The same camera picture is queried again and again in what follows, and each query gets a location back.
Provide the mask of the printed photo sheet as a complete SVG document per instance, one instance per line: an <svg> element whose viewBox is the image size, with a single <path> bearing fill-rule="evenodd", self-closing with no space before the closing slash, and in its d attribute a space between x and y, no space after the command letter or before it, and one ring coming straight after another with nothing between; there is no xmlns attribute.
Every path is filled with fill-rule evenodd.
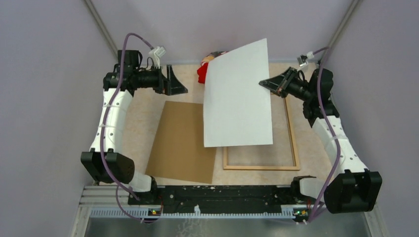
<svg viewBox="0 0 419 237"><path fill-rule="evenodd" d="M208 63L203 119L204 146L273 144L267 39L216 57Z"/></svg>

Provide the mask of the brown cardboard backing board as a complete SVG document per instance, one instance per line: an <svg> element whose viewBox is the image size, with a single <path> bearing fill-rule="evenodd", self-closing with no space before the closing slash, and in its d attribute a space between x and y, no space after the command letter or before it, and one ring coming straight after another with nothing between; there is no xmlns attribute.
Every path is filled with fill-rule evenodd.
<svg viewBox="0 0 419 237"><path fill-rule="evenodd" d="M166 101L145 173L212 183L216 148L204 147L203 105Z"/></svg>

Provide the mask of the wooden picture frame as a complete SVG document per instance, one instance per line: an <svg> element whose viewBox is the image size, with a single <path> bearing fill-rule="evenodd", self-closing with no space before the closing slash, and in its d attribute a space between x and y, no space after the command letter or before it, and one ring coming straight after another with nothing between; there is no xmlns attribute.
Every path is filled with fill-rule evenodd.
<svg viewBox="0 0 419 237"><path fill-rule="evenodd" d="M223 148L224 170L299 171L300 162L291 107L271 96L273 144Z"/></svg>

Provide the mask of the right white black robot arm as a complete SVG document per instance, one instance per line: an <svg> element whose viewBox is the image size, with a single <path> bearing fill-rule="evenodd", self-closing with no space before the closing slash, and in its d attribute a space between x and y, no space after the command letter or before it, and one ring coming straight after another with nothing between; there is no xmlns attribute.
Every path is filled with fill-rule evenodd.
<svg viewBox="0 0 419 237"><path fill-rule="evenodd" d="M303 72L289 67L278 76L261 80L259 85L282 98L292 95L303 102L304 118L321 140L332 164L325 181L313 176L295 177L291 200L304 203L313 198L315 205L324 204L333 214L372 211L382 176L367 168L345 134L340 114L331 100L333 72L315 69L307 80Z"/></svg>

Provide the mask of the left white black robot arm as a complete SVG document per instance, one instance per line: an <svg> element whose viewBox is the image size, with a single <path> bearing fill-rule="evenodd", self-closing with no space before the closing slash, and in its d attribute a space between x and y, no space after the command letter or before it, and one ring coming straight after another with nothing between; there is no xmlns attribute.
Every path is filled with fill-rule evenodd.
<svg viewBox="0 0 419 237"><path fill-rule="evenodd" d="M178 95L188 92L176 78L171 65L164 74L160 58L166 50L158 46L149 52L152 65L140 66L138 50L119 50L118 62L103 79L103 103L99 125L89 151L81 154L81 163L96 182L116 183L134 197L139 194L146 204L158 199L153 177L135 169L132 159L122 155L122 136L126 113L136 90L151 88L157 94Z"/></svg>

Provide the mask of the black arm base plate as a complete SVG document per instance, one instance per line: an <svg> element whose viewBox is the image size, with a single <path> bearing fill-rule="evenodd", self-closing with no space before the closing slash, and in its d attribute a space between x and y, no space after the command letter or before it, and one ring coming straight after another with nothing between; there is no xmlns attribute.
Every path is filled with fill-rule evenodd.
<svg viewBox="0 0 419 237"><path fill-rule="evenodd" d="M167 185L136 196L128 198L129 205L158 205L164 214L192 213L196 206L203 214L281 213L287 204L307 207L315 202L281 185Z"/></svg>

